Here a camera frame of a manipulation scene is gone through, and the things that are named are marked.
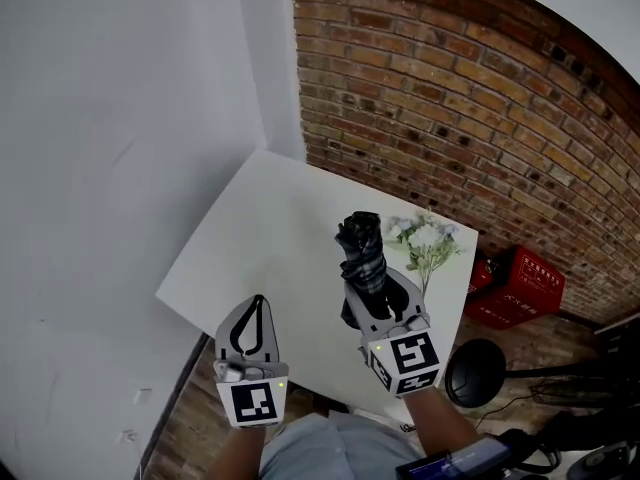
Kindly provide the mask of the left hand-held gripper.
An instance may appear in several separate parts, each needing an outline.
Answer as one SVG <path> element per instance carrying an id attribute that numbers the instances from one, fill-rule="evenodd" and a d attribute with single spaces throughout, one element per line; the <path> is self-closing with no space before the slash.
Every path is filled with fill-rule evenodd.
<path id="1" fill-rule="evenodd" d="M 220 359 L 237 355 L 260 361 L 214 363 L 216 388 L 230 425 L 259 427 L 281 423 L 289 367 L 277 362 L 279 350 L 268 300 L 254 295 L 236 306 L 220 324 L 215 341 Z"/>

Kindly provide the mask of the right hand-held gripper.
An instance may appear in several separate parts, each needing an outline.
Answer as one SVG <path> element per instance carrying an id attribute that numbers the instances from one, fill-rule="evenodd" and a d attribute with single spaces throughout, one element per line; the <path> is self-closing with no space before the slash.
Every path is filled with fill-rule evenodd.
<path id="1" fill-rule="evenodd" d="M 429 335 L 429 315 L 421 290 L 402 273 L 388 267 L 385 296 L 394 320 L 402 323 L 363 336 L 360 351 L 384 389 L 395 397 L 403 397 L 433 386 L 440 361 Z M 343 313 L 350 326 L 361 332 L 374 332 L 375 319 L 366 302 L 355 286 L 344 282 Z"/>

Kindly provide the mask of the dark plaid umbrella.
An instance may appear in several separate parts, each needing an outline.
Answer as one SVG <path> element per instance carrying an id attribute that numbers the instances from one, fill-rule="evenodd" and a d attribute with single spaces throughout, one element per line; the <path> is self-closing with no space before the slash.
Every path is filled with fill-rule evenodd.
<path id="1" fill-rule="evenodd" d="M 380 328 L 379 321 L 392 318 L 385 296 L 387 263 L 383 254 L 380 216 L 367 211 L 354 212 L 338 226 L 335 240 L 345 254 L 345 260 L 340 264 L 341 276 L 367 299 L 366 305 L 375 319 L 376 332 Z M 341 317 L 350 326 L 343 308 Z"/>

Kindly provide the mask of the person's right forearm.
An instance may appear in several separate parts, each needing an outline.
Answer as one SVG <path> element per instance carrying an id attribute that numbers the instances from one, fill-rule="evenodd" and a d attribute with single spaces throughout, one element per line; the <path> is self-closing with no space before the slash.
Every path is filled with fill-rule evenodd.
<path id="1" fill-rule="evenodd" d="M 459 451 L 481 439 L 474 426 L 437 388 L 406 394 L 403 401 L 427 456 Z"/>

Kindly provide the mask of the person's left forearm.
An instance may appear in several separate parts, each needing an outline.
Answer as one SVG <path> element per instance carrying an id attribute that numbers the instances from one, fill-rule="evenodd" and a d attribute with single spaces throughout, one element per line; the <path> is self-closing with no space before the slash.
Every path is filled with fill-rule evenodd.
<path id="1" fill-rule="evenodd" d="M 258 480 L 265 439 L 265 427 L 233 429 L 204 480 Z"/>

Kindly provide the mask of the white artificial flower bouquet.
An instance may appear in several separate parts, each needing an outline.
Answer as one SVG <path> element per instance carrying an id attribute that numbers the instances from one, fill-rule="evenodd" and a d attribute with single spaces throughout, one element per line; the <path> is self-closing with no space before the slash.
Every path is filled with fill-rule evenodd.
<path id="1" fill-rule="evenodd" d="M 456 239 L 458 232 L 456 224 L 440 222 L 434 214 L 427 212 L 382 220 L 383 243 L 406 257 L 404 269 L 417 277 L 423 297 L 426 297 L 434 272 L 452 257 L 466 251 Z"/>

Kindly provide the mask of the white table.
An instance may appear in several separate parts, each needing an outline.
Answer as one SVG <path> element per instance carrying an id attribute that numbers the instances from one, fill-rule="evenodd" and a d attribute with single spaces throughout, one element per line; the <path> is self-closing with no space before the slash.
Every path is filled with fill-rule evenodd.
<path id="1" fill-rule="evenodd" d="M 327 171 L 256 151 L 206 214 L 157 295 L 207 334 L 214 334 L 240 303 L 263 295 L 293 383 L 407 423 L 404 403 L 367 367 L 360 333 L 340 315 L 345 255 L 335 236 L 339 224 L 358 210 L 377 213 L 381 220 L 432 213 Z M 478 234 L 432 214 L 456 224 L 456 239 L 466 248 L 434 272 L 424 297 L 429 335 L 440 364 L 445 364 L 462 316 Z M 389 267 L 417 286 L 417 277 L 404 269 L 401 252 L 384 244 L 384 256 Z"/>

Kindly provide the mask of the red fire extinguisher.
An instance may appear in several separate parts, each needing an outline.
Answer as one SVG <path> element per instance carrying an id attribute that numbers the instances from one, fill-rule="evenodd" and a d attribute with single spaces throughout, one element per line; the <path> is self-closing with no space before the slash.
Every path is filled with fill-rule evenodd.
<path id="1" fill-rule="evenodd" d="M 487 289 L 495 281 L 495 273 L 499 264 L 488 257 L 478 258 L 474 261 L 467 294 L 476 295 Z"/>

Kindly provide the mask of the red fire extinguisher box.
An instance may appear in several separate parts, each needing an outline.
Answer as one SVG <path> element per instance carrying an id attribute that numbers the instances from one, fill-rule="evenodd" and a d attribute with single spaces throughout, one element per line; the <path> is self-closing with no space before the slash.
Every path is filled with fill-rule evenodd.
<path id="1" fill-rule="evenodd" d="M 555 267 L 522 246 L 491 259 L 499 264 L 495 281 L 476 295 L 467 294 L 466 316 L 504 330 L 559 311 L 565 276 Z"/>

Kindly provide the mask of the person's light blue shirt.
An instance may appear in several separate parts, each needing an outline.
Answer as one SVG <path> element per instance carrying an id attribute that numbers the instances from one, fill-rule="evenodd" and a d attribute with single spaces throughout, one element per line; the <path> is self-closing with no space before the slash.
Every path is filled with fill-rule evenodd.
<path id="1" fill-rule="evenodd" d="M 313 413 L 265 445 L 259 480 L 397 480 L 398 467 L 423 457 L 386 425 L 351 414 Z"/>

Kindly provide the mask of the black tablet with blue screen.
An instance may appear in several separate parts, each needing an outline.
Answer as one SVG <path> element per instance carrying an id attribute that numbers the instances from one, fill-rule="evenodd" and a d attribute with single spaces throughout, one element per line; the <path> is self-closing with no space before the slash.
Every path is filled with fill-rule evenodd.
<path id="1" fill-rule="evenodd" d="M 507 446 L 494 438 L 454 452 L 442 452 L 396 468 L 397 480 L 501 480 L 511 458 Z"/>

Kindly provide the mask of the black pedestal fan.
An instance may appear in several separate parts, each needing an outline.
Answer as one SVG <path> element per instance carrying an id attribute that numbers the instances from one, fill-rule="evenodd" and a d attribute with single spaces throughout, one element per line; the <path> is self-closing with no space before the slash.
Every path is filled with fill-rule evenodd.
<path id="1" fill-rule="evenodd" d="M 569 365 L 509 370 L 501 348 L 470 340 L 453 353 L 444 377 L 447 395 L 462 408 L 479 408 L 507 380 L 536 379 L 525 396 L 548 406 L 605 409 L 640 403 L 640 348 L 615 345 L 603 355 Z"/>

